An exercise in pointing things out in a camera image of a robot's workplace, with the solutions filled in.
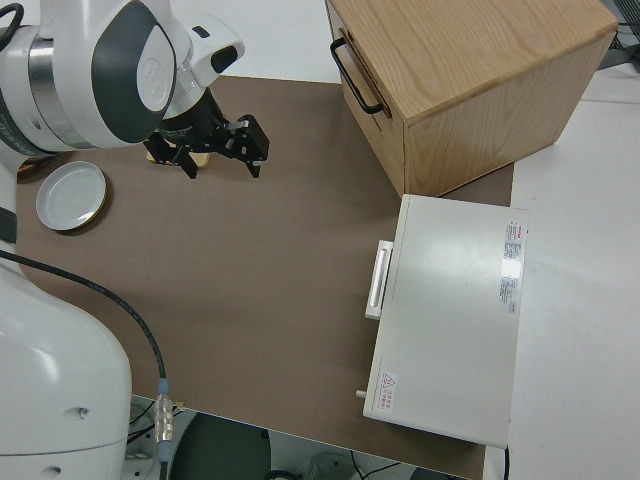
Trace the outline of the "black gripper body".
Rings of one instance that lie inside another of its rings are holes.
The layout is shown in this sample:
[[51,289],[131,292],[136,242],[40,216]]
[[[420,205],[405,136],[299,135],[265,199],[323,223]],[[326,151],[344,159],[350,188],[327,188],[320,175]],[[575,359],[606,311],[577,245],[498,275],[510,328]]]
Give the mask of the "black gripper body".
[[184,146],[189,152],[220,153],[238,159],[234,148],[238,120],[231,122],[221,111],[210,89],[185,112],[164,119],[159,134],[171,146]]

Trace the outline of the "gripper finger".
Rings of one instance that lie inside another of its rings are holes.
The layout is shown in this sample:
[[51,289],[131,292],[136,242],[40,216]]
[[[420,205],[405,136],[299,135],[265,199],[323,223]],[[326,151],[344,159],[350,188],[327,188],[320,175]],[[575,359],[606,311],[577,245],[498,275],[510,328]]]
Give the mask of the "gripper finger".
[[257,119],[244,115],[238,119],[234,148],[253,178],[260,176],[261,166],[268,160],[270,142]]
[[195,179],[198,166],[184,146],[171,146],[159,133],[154,132],[143,142],[152,160],[161,165],[180,167],[190,179]]

